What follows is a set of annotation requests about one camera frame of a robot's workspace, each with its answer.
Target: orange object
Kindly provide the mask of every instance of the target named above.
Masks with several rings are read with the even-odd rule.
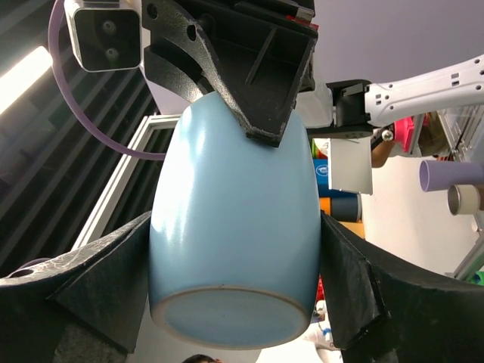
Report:
[[[326,214],[331,215],[331,198],[319,198],[319,206]]]

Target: purple cable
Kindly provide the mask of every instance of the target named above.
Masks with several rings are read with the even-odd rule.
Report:
[[[52,71],[54,73],[54,78],[59,86],[60,93],[64,96],[64,99],[66,100],[69,108],[72,110],[74,116],[77,117],[78,121],[85,127],[86,130],[89,131],[89,133],[91,133],[91,135],[118,153],[144,160],[165,160],[165,154],[136,151],[114,141],[112,138],[99,130],[77,104],[72,92],[69,89],[69,85],[67,84],[66,77],[62,70],[61,54],[59,52],[59,32],[61,31],[62,16],[64,15],[62,1],[63,0],[55,0],[54,7],[52,8],[51,19],[48,24],[48,48],[53,60]]]

